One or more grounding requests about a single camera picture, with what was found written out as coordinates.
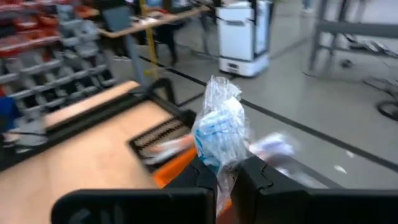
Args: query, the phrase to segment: wooden table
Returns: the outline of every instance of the wooden table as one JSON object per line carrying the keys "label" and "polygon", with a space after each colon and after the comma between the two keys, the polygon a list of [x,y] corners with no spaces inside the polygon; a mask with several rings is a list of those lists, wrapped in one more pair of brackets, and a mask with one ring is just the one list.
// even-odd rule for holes
{"label": "wooden table", "polygon": [[209,11],[209,10],[210,9],[207,6],[201,6],[201,7],[194,8],[189,11],[181,12],[178,14],[165,14],[161,19],[158,19],[155,22],[148,22],[145,24],[132,22],[130,28],[121,30],[119,32],[108,32],[104,29],[98,29],[98,32],[100,34],[104,35],[105,37],[117,38],[117,37],[121,37],[124,35],[133,34],[133,33],[140,32],[140,31],[143,31],[146,29],[150,29],[153,27],[161,26],[164,24],[169,24],[171,22],[175,22],[175,21],[178,21],[181,19],[186,19],[188,17],[192,17],[197,14],[200,14],[201,12],[205,12],[205,11]]}
{"label": "wooden table", "polygon": [[[50,126],[131,88],[127,82],[46,117]],[[154,188],[127,141],[172,115],[146,102],[0,173],[0,223],[48,224],[52,205],[76,189]]]}

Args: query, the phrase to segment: tool holder rack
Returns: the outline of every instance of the tool holder rack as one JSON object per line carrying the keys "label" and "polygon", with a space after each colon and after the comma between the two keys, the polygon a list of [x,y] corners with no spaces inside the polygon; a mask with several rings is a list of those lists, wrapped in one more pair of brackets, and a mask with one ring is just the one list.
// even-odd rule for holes
{"label": "tool holder rack", "polygon": [[54,29],[24,21],[33,29],[16,27],[16,35],[0,39],[0,88],[25,118],[36,119],[116,84],[96,44],[96,26],[80,19],[68,1],[12,3],[18,7],[0,2],[0,9],[16,17],[24,9],[31,17],[36,10],[39,18],[48,11],[44,7],[53,7],[57,15],[51,16],[58,20]]}

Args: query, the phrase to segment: clear plastic bag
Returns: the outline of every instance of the clear plastic bag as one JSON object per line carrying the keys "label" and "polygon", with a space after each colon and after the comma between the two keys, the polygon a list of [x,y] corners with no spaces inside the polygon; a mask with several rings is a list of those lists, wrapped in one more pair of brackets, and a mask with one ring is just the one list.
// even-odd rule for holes
{"label": "clear plastic bag", "polygon": [[232,191],[232,171],[248,157],[250,131],[240,94],[241,90],[228,79],[211,77],[203,109],[192,129],[199,158],[218,179],[217,214]]}
{"label": "clear plastic bag", "polygon": [[249,151],[287,177],[307,187],[319,188],[319,185],[291,158],[299,151],[299,144],[288,134],[269,134],[250,145]]}

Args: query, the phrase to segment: workbench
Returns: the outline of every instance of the workbench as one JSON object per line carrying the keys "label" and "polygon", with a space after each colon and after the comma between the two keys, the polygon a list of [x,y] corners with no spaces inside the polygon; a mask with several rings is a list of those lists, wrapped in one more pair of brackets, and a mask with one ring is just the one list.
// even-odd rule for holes
{"label": "workbench", "polygon": [[[110,32],[107,30],[104,30],[102,28],[98,28],[98,32],[106,38],[109,39],[115,39],[115,38],[120,38],[120,37],[124,37],[124,43],[125,46],[127,48],[127,51],[129,52],[129,57],[132,59],[132,67],[135,71],[135,74],[137,74],[136,80],[141,84],[141,85],[145,85],[146,81],[144,78],[144,72],[143,69],[141,67],[141,63],[139,61],[139,57],[137,54],[137,50],[135,48],[134,45],[134,41],[129,40],[131,39],[131,37],[129,37],[130,34],[135,34],[137,32],[141,32],[144,31],[146,29],[152,29],[158,26],[162,26],[162,25],[166,25],[166,24],[171,24],[173,22],[182,20],[182,19],[186,19],[189,17],[193,17],[196,15],[200,14],[200,22],[201,22],[201,26],[203,29],[203,33],[202,33],[202,42],[203,42],[203,52],[195,52],[193,49],[191,49],[193,52],[195,52],[196,54],[200,54],[200,55],[206,55],[206,56],[210,56],[209,53],[209,47],[208,47],[208,24],[206,21],[206,15],[205,12],[209,11],[210,9],[207,6],[201,6],[201,7],[197,7],[197,8],[193,8],[189,11],[185,11],[185,12],[181,12],[178,14],[164,14],[160,19],[157,19],[156,21],[153,22],[145,22],[145,23],[141,23],[141,22],[131,22],[131,27],[128,27],[126,29],[121,29],[115,32]],[[99,11],[96,9],[87,9],[86,12],[84,14],[80,13],[81,17],[84,18],[89,18],[89,17],[95,17],[99,15]],[[126,10],[120,10],[119,14],[123,14],[123,13],[128,13],[126,12]],[[119,27],[119,21],[114,21],[114,24],[117,24],[117,26]]]}
{"label": "workbench", "polygon": [[[126,93],[138,86],[129,81],[48,114],[46,126],[64,123],[104,103],[126,97]],[[113,110],[119,106],[109,104],[109,107]],[[149,172],[127,142],[172,116],[157,103],[142,101],[2,171],[0,223],[50,223],[52,205],[76,189],[155,188]]]}
{"label": "workbench", "polygon": [[[366,7],[367,0],[360,0],[359,9],[361,13],[359,16],[362,16],[362,12]],[[352,35],[363,35],[363,36],[372,36],[372,37],[385,37],[398,39],[398,24],[381,24],[381,23],[362,23],[361,21],[356,22],[348,22],[346,20],[349,5],[352,3],[350,0],[341,0],[339,5],[338,17],[335,21],[328,21],[326,19],[326,12],[328,7],[331,5],[330,0],[322,0],[320,1],[320,5],[317,12],[317,21],[315,23],[315,33],[313,36],[312,49],[310,52],[310,58],[308,63],[308,71],[312,72],[315,69],[316,59],[318,57],[318,53],[321,49],[327,49],[329,51],[329,59],[327,63],[331,63],[333,57],[335,55],[335,51],[344,51],[351,53],[360,53],[360,54],[371,54],[375,56],[385,56],[385,57],[393,57],[395,56],[379,54],[377,52],[372,51],[363,51],[363,50],[351,50],[338,46],[338,35],[339,34],[352,34]],[[321,44],[322,34],[330,33],[332,34],[332,40],[329,46],[325,46]]]}

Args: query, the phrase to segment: gray floor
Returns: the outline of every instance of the gray floor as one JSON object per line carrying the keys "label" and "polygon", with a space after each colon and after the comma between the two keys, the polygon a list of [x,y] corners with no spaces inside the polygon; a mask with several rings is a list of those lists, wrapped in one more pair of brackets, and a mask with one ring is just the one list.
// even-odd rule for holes
{"label": "gray floor", "polygon": [[[396,22],[398,7],[394,0],[373,0],[366,10],[364,20]],[[329,17],[335,15],[332,7]],[[398,187],[398,123],[381,116],[374,104],[389,100],[389,96],[359,82],[368,77],[397,76],[397,62],[384,58],[337,53],[335,63],[326,74],[321,55],[317,70],[306,76],[310,37],[315,18],[300,16],[300,0],[289,0],[277,6],[271,31],[271,65],[257,78],[233,78],[220,74],[217,61],[203,60],[187,49],[180,49],[180,63],[170,71],[160,71],[170,78],[176,89],[177,100],[196,112],[201,109],[203,93],[212,75],[232,79],[243,91],[244,107],[251,127],[260,138],[275,131],[292,136],[298,151],[294,159],[315,170],[329,182],[327,187],[351,189],[396,189]],[[189,30],[178,34],[178,41],[200,49],[199,32]],[[212,40],[216,29],[212,28]],[[392,50],[398,50],[395,40],[378,39]],[[216,52],[216,41],[211,48]],[[140,48],[148,57],[147,49]],[[160,63],[167,64],[168,50],[161,49]],[[354,67],[342,69],[341,59],[349,58]],[[131,77],[131,68],[115,66],[114,73]],[[198,80],[193,82],[184,75]]]}

